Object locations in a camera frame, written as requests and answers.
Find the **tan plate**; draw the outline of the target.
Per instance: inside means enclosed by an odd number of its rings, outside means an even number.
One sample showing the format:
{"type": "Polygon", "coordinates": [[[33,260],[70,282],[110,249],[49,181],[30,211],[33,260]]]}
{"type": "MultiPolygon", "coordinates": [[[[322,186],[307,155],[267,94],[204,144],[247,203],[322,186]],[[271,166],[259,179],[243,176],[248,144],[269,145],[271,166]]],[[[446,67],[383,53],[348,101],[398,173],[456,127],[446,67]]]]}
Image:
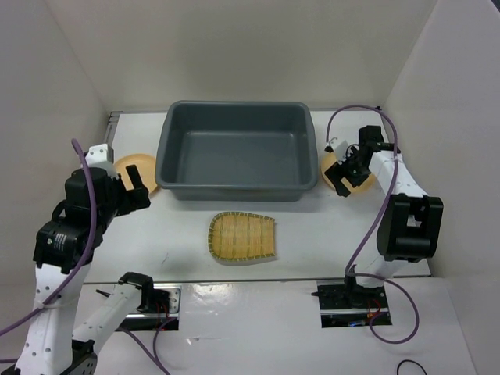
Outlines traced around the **tan plate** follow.
{"type": "MultiPolygon", "coordinates": [[[[321,173],[321,176],[323,178],[323,181],[329,187],[329,189],[331,189],[333,191],[336,191],[336,188],[333,185],[333,183],[327,178],[325,173],[326,173],[327,169],[329,169],[331,166],[333,166],[336,162],[337,162],[337,158],[336,158],[335,154],[328,153],[328,152],[325,153],[321,157],[321,160],[320,160],[320,173],[321,173]]],[[[370,174],[368,176],[368,178],[358,187],[353,187],[352,185],[350,185],[350,183],[346,179],[344,179],[343,181],[346,182],[347,189],[352,194],[357,195],[357,194],[362,194],[362,193],[368,191],[369,189],[371,189],[371,187],[376,182],[376,178],[374,177],[373,174],[370,174]]]]}
{"type": "Polygon", "coordinates": [[[126,155],[114,162],[117,173],[121,176],[127,190],[133,188],[132,182],[127,174],[126,167],[135,165],[141,176],[141,181],[148,189],[148,196],[152,197],[158,189],[155,182],[155,157],[144,153],[126,155]]]}

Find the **woven bamboo tray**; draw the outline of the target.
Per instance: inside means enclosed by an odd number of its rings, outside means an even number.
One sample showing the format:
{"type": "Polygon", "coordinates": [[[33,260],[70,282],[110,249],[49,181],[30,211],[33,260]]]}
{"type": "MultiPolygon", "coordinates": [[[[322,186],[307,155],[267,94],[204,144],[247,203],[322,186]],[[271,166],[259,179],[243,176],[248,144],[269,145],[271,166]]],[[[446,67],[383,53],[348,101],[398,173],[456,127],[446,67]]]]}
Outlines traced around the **woven bamboo tray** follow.
{"type": "Polygon", "coordinates": [[[276,256],[275,219],[250,212],[220,212],[209,225],[208,249],[221,262],[243,263],[276,256]]]}

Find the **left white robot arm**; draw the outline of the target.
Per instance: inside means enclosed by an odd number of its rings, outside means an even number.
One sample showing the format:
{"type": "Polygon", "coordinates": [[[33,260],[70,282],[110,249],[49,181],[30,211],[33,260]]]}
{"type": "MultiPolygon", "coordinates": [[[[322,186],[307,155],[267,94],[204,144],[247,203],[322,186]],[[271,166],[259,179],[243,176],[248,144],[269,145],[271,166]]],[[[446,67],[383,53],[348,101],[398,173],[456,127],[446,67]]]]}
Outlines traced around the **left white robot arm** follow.
{"type": "Polygon", "coordinates": [[[110,223],[150,205],[138,168],[126,171],[130,190],[99,167],[75,170],[66,180],[65,199],[36,236],[34,311],[23,351],[5,374],[93,374],[99,352],[126,316],[153,308],[153,279],[127,272],[98,310],[74,325],[94,251],[110,223]]]}

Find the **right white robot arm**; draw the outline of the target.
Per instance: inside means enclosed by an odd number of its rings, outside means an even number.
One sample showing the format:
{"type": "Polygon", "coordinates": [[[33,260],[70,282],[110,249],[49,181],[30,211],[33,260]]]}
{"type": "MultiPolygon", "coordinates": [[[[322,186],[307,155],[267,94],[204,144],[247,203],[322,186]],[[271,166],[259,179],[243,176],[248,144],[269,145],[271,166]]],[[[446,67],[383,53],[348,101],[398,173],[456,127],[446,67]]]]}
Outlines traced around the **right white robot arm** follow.
{"type": "Polygon", "coordinates": [[[418,185],[399,147],[384,140],[379,126],[361,128],[355,144],[335,137],[327,142],[325,151],[328,156],[321,173],[339,196],[360,192],[370,180],[385,195],[377,215],[377,257],[359,276],[346,276],[340,291],[327,295],[334,302],[360,308],[378,296],[384,280],[393,277],[404,263],[434,256],[444,203],[418,185]]]}

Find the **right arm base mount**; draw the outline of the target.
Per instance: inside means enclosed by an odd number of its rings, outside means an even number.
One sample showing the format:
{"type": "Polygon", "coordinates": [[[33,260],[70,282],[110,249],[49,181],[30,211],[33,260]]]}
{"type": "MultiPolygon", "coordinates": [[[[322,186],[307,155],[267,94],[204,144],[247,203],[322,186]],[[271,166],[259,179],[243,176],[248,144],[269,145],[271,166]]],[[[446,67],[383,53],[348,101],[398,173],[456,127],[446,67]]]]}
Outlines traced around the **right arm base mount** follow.
{"type": "Polygon", "coordinates": [[[343,281],[318,281],[311,296],[317,298],[322,328],[392,325],[384,287],[346,285],[343,281]]]}

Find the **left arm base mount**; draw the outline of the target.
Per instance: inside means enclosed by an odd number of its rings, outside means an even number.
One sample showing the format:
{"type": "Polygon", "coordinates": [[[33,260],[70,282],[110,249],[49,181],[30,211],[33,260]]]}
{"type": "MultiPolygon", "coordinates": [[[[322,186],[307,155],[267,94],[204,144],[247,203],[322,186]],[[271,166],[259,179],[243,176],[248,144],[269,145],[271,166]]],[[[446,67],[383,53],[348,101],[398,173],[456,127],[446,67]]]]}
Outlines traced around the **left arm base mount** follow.
{"type": "Polygon", "coordinates": [[[145,309],[129,313],[120,328],[135,331],[179,330],[180,285],[158,284],[155,301],[145,309]]]}

